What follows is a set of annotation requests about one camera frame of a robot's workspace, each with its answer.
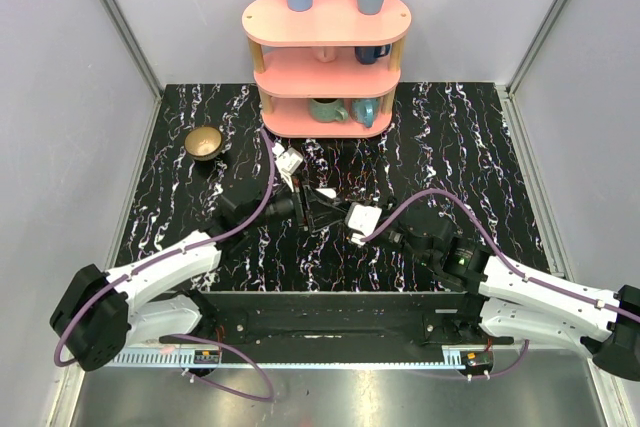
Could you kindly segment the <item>white earbuds charging case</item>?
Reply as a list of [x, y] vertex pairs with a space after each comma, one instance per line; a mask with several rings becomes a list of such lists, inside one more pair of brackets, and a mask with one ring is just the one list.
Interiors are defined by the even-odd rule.
[[337, 197], [337, 192], [333, 188], [317, 188], [316, 192], [329, 199], [335, 199]]

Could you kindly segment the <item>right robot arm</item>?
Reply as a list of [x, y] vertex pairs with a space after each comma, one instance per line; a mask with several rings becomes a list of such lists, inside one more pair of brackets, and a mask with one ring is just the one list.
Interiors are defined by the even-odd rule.
[[639, 379], [639, 290], [589, 287], [526, 267], [457, 233], [446, 217], [410, 209], [388, 238], [426, 267], [446, 289], [464, 292], [477, 309], [454, 318], [466, 343], [509, 337], [579, 353], [601, 370]]

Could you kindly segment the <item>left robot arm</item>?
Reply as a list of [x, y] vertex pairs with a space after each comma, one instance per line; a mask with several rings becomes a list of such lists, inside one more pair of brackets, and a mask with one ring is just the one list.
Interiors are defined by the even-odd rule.
[[299, 180], [277, 195], [252, 183], [222, 194], [205, 227], [166, 249], [110, 272], [94, 264], [81, 268], [50, 318], [59, 337], [55, 365], [66, 366], [64, 350], [71, 363], [90, 372], [130, 345], [180, 335], [196, 343], [221, 339], [216, 307], [179, 285], [238, 256], [254, 228], [293, 219], [303, 231], [314, 232], [342, 222], [349, 209], [329, 190]]

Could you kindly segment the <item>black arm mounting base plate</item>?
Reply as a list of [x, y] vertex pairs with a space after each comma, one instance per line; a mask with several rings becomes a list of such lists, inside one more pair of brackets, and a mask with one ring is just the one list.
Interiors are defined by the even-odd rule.
[[509, 345], [480, 328], [484, 299], [447, 292], [189, 293], [203, 310], [196, 337], [242, 345], [264, 338], [387, 338], [420, 346]]

